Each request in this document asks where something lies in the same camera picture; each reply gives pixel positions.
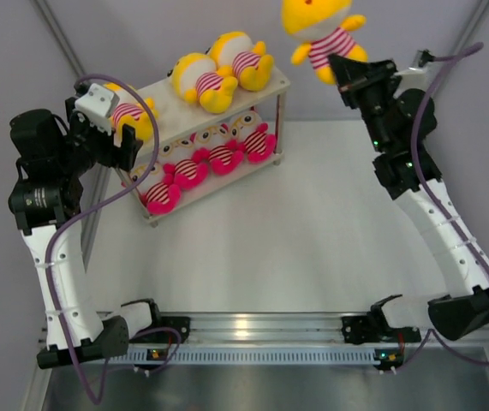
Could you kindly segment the yellow frog plush front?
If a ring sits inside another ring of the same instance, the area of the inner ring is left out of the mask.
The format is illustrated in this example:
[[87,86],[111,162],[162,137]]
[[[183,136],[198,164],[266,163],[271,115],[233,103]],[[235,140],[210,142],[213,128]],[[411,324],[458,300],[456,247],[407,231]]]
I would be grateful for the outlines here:
[[110,118],[116,131],[116,137],[121,140],[123,126],[129,125],[134,129],[135,137],[138,140],[149,141],[153,135],[153,127],[143,106],[137,102],[132,94],[114,83],[106,83],[104,87],[119,97],[119,102]]

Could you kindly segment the pink plush with glasses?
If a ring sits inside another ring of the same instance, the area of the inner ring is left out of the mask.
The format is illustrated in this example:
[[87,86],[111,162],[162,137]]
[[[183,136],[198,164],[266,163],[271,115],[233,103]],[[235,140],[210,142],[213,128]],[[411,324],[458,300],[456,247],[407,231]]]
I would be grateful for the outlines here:
[[236,140],[225,123],[217,123],[193,133],[195,162],[207,163],[217,176],[233,172],[243,161],[244,154],[236,148]]

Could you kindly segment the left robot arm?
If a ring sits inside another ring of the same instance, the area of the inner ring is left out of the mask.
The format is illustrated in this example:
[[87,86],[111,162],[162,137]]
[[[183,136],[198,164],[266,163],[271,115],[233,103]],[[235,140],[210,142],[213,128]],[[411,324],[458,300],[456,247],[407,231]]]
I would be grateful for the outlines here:
[[65,121],[36,109],[9,123],[19,157],[8,204],[32,255],[45,304],[47,338],[37,355],[42,369],[118,357],[135,334],[154,342],[164,330],[152,300],[127,303],[120,313],[100,318],[81,249],[81,176],[96,164],[131,170],[143,143],[125,126],[116,144],[112,127],[100,128],[76,98],[66,99],[65,108]]

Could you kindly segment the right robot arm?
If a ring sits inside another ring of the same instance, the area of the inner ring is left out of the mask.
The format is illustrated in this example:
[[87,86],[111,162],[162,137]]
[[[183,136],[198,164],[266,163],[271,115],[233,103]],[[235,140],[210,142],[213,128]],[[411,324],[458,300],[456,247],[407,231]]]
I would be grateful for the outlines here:
[[453,205],[423,140],[437,127],[432,90],[401,90],[404,74],[392,60],[328,57],[346,106],[358,110],[377,152],[379,184],[414,224],[444,276],[441,296],[388,297],[369,319],[374,336],[391,339],[403,327],[431,326],[457,341],[489,325],[489,258]]

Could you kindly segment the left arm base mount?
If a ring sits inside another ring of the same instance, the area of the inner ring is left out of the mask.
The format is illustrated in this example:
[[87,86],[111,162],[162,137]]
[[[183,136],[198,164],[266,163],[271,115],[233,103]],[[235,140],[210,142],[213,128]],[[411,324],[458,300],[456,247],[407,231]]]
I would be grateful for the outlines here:
[[189,316],[163,316],[150,327],[139,331],[132,344],[146,345],[146,361],[163,364],[171,360],[190,334]]

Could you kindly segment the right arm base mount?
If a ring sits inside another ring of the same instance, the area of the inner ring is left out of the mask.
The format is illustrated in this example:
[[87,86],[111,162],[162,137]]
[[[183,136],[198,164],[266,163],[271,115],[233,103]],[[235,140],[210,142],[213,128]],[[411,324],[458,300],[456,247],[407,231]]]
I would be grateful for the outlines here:
[[396,372],[405,362],[406,343],[420,343],[420,331],[415,327],[405,326],[394,328],[389,325],[382,309],[389,302],[402,297],[390,295],[372,304],[370,310],[362,314],[348,314],[341,317],[343,340],[347,344],[362,345],[364,343],[396,343],[396,348],[375,349],[375,359],[379,364],[375,367],[381,373]]

